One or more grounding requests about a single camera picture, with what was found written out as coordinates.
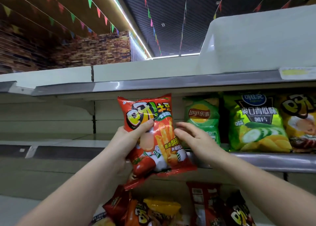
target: green chip bag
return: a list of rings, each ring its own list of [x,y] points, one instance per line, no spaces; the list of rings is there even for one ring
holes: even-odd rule
[[[217,144],[220,144],[218,132],[218,98],[185,97],[184,121],[194,124],[207,132]]]
[[[289,139],[283,128],[274,97],[264,94],[224,95],[230,111],[228,138],[230,151],[290,152]]]

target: ceiling light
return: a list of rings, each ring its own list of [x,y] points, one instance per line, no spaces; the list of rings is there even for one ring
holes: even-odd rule
[[[182,54],[180,56],[199,55],[200,53]]]
[[[134,27],[132,26],[132,23],[129,21],[129,19],[127,18],[127,16],[125,15],[122,7],[118,4],[118,2],[116,0],[113,0],[115,2],[115,4],[117,5],[117,7],[119,8],[120,12],[123,14],[125,20],[127,21],[127,23],[130,25],[130,28],[132,29],[132,31],[135,33],[135,35],[137,36],[138,40],[140,41],[140,43],[143,45],[144,49],[147,51],[149,57],[151,57],[151,54],[149,53],[149,51],[147,50],[146,46],[144,45],[144,43],[140,40],[140,37],[138,36],[137,32],[135,31]]]
[[[159,57],[147,58],[147,60],[155,60],[155,59],[162,59],[162,58],[172,58],[172,57],[178,57],[178,56],[179,55],[159,56]]]

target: brick wall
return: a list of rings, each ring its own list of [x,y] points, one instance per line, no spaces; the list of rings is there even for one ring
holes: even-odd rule
[[[119,35],[104,34],[92,38],[73,40],[52,50],[51,58],[56,68],[110,64],[131,61],[128,32]]]
[[[48,69],[52,63],[41,40],[15,33],[12,25],[0,21],[0,74]]]

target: person's right hand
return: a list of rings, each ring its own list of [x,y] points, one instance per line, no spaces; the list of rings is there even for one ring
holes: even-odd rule
[[[225,152],[205,131],[193,124],[178,122],[174,133],[180,140],[186,142],[194,154],[207,164],[214,165],[219,157],[224,157]]]

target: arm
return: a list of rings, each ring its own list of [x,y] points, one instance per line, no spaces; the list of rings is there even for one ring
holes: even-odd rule
[[[314,195],[229,154],[194,125],[177,125],[180,128],[174,130],[175,134],[187,142],[195,155],[232,178],[275,225],[315,225]]]
[[[93,218],[111,179],[124,167],[125,157],[140,135],[153,126],[152,120],[136,130],[120,127],[109,145],[61,185],[16,226],[87,226]]]

